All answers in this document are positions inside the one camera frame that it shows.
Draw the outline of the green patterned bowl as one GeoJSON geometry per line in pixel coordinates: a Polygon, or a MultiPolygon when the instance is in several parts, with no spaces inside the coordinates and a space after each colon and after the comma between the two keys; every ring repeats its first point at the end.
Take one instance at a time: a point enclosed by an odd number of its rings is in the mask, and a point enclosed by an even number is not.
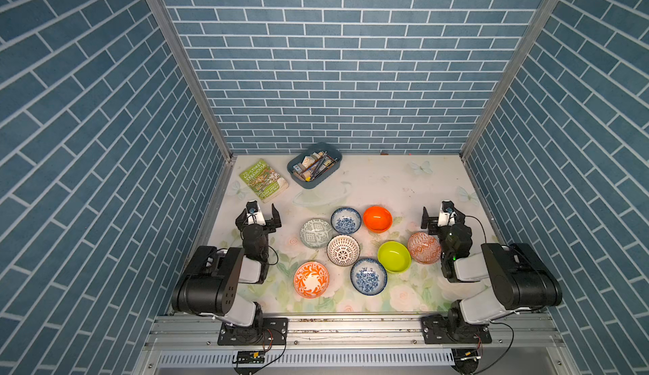
{"type": "Polygon", "coordinates": [[[304,223],[299,236],[304,246],[318,249],[325,248],[335,236],[335,232],[329,221],[316,218],[304,223]]]}

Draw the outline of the orange plastic bowl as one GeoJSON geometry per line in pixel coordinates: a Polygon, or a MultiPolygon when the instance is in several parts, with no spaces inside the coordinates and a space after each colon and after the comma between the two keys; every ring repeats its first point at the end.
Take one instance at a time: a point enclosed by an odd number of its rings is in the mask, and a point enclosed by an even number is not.
{"type": "Polygon", "coordinates": [[[363,213],[363,224],[373,233],[383,233],[392,227],[393,217],[382,206],[371,206],[363,213]]]}

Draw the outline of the lime green plastic bowl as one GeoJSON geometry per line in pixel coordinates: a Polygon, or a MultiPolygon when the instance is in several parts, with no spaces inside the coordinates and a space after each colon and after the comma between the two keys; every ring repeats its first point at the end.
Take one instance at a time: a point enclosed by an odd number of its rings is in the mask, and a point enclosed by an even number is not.
{"type": "Polygon", "coordinates": [[[405,272],[412,263],[407,247],[397,241],[383,243],[379,247],[377,258],[386,271],[392,274],[405,272]]]}

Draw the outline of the maroon patterned white bowl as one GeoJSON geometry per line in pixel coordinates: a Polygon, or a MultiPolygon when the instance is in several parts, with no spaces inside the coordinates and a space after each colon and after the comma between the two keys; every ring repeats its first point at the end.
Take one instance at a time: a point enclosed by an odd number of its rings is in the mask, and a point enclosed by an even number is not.
{"type": "Polygon", "coordinates": [[[360,251],[358,241],[348,235],[335,236],[326,248],[329,261],[341,267],[354,265],[360,256],[360,251]]]}

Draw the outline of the large blue floral bowl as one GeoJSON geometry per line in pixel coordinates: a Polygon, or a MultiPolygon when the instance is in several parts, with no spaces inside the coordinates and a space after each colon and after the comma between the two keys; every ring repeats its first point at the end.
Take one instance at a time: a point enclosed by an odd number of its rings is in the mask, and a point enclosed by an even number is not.
{"type": "Polygon", "coordinates": [[[385,290],[388,273],[378,260],[360,258],[351,268],[350,280],[357,292],[365,296],[376,296],[385,290]]]}

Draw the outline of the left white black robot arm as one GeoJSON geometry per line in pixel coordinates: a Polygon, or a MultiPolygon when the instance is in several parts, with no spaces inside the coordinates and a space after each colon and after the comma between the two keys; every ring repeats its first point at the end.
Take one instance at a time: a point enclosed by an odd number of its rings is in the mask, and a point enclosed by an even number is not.
{"type": "Polygon", "coordinates": [[[236,218],[241,247],[199,246],[172,292],[177,313],[212,317],[241,329],[259,329],[263,323],[260,304],[238,295],[240,284],[261,285],[268,275],[269,235],[282,226],[281,215],[271,208],[265,218],[259,203],[249,201],[236,218]]]}

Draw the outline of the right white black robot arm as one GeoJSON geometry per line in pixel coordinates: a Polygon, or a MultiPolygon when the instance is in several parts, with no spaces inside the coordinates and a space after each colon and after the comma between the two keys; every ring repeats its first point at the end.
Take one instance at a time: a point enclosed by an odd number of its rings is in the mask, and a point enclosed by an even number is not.
{"type": "Polygon", "coordinates": [[[485,242],[473,253],[473,230],[466,218],[451,201],[441,204],[436,217],[423,209],[421,227],[439,239],[444,278],[451,283],[490,282],[477,295],[453,302],[447,327],[476,328],[517,312],[561,304],[559,282],[531,246],[485,242]]]}

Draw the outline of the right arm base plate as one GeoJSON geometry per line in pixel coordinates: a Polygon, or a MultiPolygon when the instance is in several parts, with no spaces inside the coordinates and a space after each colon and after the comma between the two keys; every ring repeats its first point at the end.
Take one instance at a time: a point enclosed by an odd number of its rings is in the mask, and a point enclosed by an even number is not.
{"type": "Polygon", "coordinates": [[[486,324],[467,324],[462,319],[449,319],[432,314],[420,319],[426,345],[491,344],[492,337],[486,324]]]}

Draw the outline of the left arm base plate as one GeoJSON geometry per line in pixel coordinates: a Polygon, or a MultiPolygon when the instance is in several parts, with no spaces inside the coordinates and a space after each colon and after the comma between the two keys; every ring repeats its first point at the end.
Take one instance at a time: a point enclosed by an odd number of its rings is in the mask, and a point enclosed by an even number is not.
{"type": "Polygon", "coordinates": [[[285,346],[288,318],[264,318],[250,327],[222,324],[218,346],[285,346]]]}

